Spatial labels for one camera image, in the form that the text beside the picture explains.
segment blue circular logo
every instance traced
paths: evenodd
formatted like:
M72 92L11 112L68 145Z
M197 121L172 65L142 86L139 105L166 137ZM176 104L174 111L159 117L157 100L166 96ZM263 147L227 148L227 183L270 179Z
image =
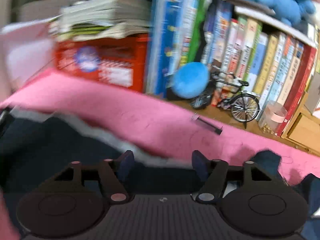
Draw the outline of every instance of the blue circular logo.
M79 48L75 60L83 72L92 72L98 69L100 58L95 47Z

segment stack of books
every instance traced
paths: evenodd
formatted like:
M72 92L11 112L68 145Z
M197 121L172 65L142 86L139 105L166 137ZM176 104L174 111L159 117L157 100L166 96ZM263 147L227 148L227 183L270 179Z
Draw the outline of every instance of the stack of books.
M312 74L320 71L317 26L305 22L299 31L269 16L267 8L230 0L157 0L153 10L147 93L165 96L170 75L200 61L233 72L236 79L229 82L249 82L244 89L261 96L258 119L269 101L283 105L288 114L275 133L281 136ZM231 89L218 84L212 105Z
M120 39L150 30L150 0L70 0L70 3L51 23L58 41Z

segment red book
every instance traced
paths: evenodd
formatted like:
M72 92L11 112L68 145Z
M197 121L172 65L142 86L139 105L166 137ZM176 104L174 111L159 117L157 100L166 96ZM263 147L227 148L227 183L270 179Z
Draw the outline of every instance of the red book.
M284 108L288 111L288 113L282 124L279 125L278 129L275 131L276 136L281 137L282 133L285 130L285 127L287 126L288 122L290 121L291 117L294 115L294 112L298 107L308 78L310 76L315 56L316 49L306 45L302 54L300 67L298 69L296 78L294 79L288 98L284 103Z

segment bicycle front wheel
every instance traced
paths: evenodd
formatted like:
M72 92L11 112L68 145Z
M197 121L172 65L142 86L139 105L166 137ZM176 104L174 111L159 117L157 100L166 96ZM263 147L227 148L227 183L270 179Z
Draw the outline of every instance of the bicycle front wheel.
M238 122L250 122L260 111L258 99L250 94L237 95L231 105L232 117Z

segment red box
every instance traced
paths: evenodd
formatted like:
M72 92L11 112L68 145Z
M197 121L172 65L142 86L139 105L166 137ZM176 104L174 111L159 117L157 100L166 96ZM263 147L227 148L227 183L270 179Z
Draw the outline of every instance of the red box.
M56 43L56 67L73 76L143 92L148 35Z

